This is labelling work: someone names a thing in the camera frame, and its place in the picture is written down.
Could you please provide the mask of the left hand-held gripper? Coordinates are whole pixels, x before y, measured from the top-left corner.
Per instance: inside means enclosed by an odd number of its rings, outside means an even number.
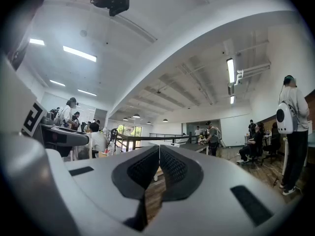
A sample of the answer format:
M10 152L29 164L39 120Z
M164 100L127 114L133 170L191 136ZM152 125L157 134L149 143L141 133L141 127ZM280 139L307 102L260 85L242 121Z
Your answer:
M82 132L54 125L53 113L48 112L39 102L31 107L22 131L32 137L38 128L38 141L45 148L56 150L61 157L68 157L77 146L85 146L90 138Z

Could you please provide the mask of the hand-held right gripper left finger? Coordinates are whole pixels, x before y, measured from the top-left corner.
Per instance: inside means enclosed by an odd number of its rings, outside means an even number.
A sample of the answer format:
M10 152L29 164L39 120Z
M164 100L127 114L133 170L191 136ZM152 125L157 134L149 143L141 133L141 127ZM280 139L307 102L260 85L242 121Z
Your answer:
M158 236L147 222L145 191L159 166L159 147L66 164L67 236Z

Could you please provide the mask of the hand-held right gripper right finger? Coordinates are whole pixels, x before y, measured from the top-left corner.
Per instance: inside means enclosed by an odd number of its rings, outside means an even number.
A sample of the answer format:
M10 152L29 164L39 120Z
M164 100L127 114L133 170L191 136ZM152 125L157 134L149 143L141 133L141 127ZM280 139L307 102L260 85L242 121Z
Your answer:
M297 203L225 159L161 146L166 191L150 236L279 236Z

